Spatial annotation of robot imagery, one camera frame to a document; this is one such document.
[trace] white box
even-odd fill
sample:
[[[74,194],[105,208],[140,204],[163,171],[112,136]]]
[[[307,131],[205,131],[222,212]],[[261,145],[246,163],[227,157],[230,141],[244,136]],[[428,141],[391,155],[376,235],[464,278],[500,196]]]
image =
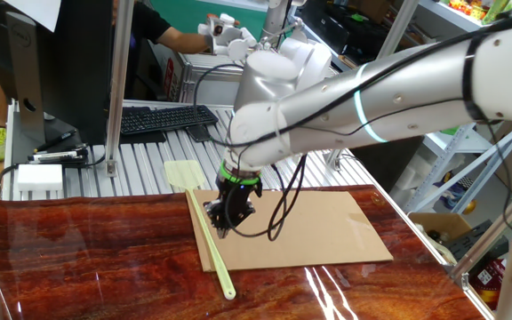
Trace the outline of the white box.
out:
[[[20,164],[19,191],[62,190],[62,164]]]

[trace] person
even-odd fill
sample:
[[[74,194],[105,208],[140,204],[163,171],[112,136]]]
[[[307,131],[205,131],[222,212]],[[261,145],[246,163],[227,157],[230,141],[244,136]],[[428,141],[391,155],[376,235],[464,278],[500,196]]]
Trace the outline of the person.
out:
[[[116,24],[117,6],[118,0],[114,0],[113,25]],[[180,53],[200,53],[208,49],[212,44],[210,36],[182,33],[172,27],[167,20],[163,19],[159,12],[141,2],[134,1],[132,35],[125,78],[124,96],[126,98],[130,98],[133,95],[133,83],[137,74],[141,41],[144,38],[153,44],[162,44]]]
[[[118,0],[114,0],[113,26],[116,24],[117,7]],[[133,95],[133,83],[135,82],[139,64],[141,40],[144,38],[154,44],[162,44],[181,53],[200,53],[208,49],[212,43],[210,36],[180,32],[163,19],[157,11],[143,3],[134,1],[132,35],[124,90],[125,97]],[[5,156],[7,108],[6,98],[0,86],[0,161],[3,161]]]

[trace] green ring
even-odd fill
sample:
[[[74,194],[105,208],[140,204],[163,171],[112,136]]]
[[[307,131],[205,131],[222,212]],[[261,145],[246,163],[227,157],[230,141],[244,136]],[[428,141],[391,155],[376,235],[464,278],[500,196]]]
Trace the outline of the green ring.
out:
[[[220,165],[220,174],[224,177],[224,179],[229,180],[232,183],[238,183],[245,186],[253,186],[260,182],[260,177],[248,180],[233,177],[232,174],[228,173],[227,170],[224,168],[224,163]]]

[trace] spatula handle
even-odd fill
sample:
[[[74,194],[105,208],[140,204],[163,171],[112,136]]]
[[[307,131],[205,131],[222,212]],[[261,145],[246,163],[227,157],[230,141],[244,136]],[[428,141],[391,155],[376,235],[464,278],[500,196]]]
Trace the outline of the spatula handle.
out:
[[[191,202],[195,207],[196,216],[199,220],[199,224],[203,229],[204,240],[209,245],[209,252],[211,253],[212,263],[217,271],[217,276],[219,276],[220,286],[222,287],[222,291],[224,292],[225,298],[228,300],[232,300],[236,296],[235,286],[232,285],[232,280],[230,279],[230,275],[227,271],[227,266],[224,264],[222,257],[220,256],[219,250],[217,249],[216,244],[212,240],[211,231],[209,227],[206,225],[206,221],[204,220],[203,211],[199,207],[198,202],[196,201],[195,193],[193,190],[187,190],[188,195],[191,197]]]

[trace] cardboard box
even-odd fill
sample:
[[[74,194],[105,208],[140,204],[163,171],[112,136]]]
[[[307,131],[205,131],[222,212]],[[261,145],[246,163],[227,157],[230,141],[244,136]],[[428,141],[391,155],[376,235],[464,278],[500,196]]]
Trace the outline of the cardboard box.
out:
[[[391,3],[391,0],[349,0],[348,6],[357,8],[360,13],[372,21],[381,23]]]
[[[450,240],[457,239],[471,231],[469,224],[457,213],[417,213],[413,212],[408,218],[414,223],[421,224],[426,232],[435,230],[440,234],[450,235]]]

